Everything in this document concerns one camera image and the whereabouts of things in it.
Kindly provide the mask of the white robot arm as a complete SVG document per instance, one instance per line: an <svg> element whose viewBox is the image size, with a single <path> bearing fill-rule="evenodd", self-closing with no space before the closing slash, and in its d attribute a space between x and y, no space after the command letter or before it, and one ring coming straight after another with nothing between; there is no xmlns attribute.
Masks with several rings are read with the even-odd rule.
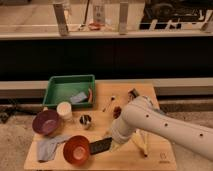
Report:
<svg viewBox="0 0 213 171"><path fill-rule="evenodd" d="M164 137L213 161L213 129L168 117L143 96L122 108L110 133L116 143L124 144L136 129Z"/></svg>

